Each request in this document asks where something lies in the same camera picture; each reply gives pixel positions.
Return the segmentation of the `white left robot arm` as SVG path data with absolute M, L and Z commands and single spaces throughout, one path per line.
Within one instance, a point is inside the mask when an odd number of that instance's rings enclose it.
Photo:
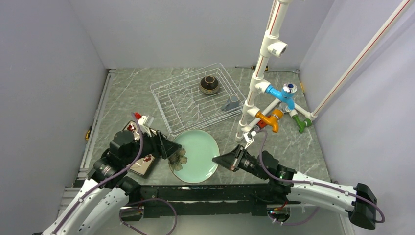
M 42 233 L 86 235 L 122 207 L 149 199 L 152 190 L 128 177 L 128 169 L 149 155 L 170 160 L 182 150 L 180 144 L 168 140 L 160 131 L 117 132 L 109 148 L 94 163 L 77 195 Z

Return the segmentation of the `brown rectangular floral plate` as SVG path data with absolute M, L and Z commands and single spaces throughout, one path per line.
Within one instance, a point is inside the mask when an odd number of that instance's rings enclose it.
M 136 141 L 139 141 L 139 133 L 137 132 L 137 127 L 134 121 L 129 121 L 123 130 L 128 130 L 134 134 L 134 138 Z M 141 177 L 147 175 L 153 165 L 156 163 L 156 158 L 153 155 L 147 155 L 144 158 L 138 159 L 132 167 L 130 167 L 129 171 L 133 172 Z

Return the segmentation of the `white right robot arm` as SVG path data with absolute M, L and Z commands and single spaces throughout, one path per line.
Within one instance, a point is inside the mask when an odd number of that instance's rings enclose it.
M 212 161 L 229 171 L 241 169 L 268 180 L 270 198 L 275 203 L 312 204 L 346 216 L 360 228 L 374 230 L 376 227 L 377 198 L 366 184 L 345 186 L 322 181 L 281 165 L 266 150 L 255 157 L 241 145 Z

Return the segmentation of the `teal flower ceramic plate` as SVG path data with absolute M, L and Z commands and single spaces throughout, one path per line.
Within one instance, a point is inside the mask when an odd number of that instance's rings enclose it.
M 174 142 L 183 147 L 182 156 L 169 159 L 172 173 L 185 183 L 201 183 L 210 178 L 218 164 L 212 159 L 220 155 L 215 139 L 202 130 L 188 130 L 179 134 Z

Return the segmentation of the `brown patterned ceramic bowl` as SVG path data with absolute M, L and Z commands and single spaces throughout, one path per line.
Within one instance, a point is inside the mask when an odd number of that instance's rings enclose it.
M 200 80 L 199 90 L 206 95 L 214 95 L 219 92 L 219 81 L 214 76 L 205 76 Z

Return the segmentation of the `grey dotted ceramic mug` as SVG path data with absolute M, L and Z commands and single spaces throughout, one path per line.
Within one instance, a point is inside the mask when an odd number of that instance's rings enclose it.
M 231 95 L 225 104 L 221 107 L 221 111 L 228 112 L 239 108 L 240 99 L 237 95 Z

